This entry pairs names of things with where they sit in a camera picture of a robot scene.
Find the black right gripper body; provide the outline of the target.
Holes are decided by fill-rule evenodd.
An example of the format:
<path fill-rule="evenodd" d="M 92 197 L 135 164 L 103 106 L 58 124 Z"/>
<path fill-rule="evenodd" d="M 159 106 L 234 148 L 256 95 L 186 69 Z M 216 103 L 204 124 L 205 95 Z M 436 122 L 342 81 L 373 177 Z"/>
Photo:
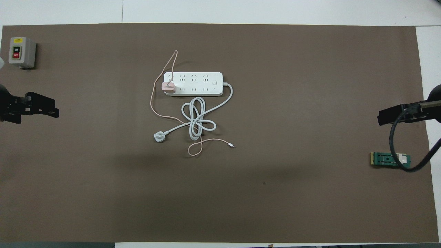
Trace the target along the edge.
<path fill-rule="evenodd" d="M 436 86 L 429 93 L 427 100 L 419 102 L 420 118 L 419 121 L 436 120 L 441 122 L 441 85 Z"/>

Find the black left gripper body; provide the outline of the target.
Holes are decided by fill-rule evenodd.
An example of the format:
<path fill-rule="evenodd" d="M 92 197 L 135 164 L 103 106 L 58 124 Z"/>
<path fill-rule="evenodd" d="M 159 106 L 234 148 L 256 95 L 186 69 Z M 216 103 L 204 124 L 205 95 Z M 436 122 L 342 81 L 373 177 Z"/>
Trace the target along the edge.
<path fill-rule="evenodd" d="M 16 97 L 0 85 L 0 121 L 20 124 L 24 113 L 24 97 Z"/>

